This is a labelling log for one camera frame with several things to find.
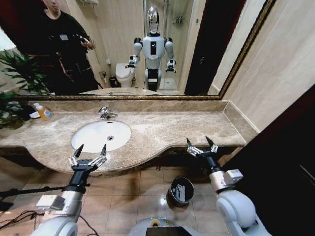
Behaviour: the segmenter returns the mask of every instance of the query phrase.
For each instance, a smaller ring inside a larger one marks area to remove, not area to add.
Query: robot chest
[[[143,54],[146,58],[159,59],[164,53],[164,39],[162,37],[145,37],[143,39]]]

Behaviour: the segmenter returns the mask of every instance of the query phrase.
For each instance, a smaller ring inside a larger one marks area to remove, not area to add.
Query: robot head
[[[158,32],[158,9],[151,6],[148,11],[148,21],[150,33],[155,34]]]

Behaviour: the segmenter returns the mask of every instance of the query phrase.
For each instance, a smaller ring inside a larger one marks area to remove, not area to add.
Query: chrome faucet
[[[115,113],[111,113],[108,107],[102,107],[98,113],[100,114],[99,119],[108,119],[108,118],[115,118],[118,115]]]

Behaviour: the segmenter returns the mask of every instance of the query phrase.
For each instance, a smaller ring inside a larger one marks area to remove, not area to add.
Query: orange soap bottle
[[[44,121],[48,121],[53,117],[53,113],[39,103],[34,103],[36,110]]]

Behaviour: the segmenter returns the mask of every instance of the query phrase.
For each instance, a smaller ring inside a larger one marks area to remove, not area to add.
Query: person
[[[95,48],[91,39],[72,16],[60,10],[57,0],[42,1],[47,7],[41,20],[44,37],[68,78],[63,81],[67,95],[98,89],[86,55]]]

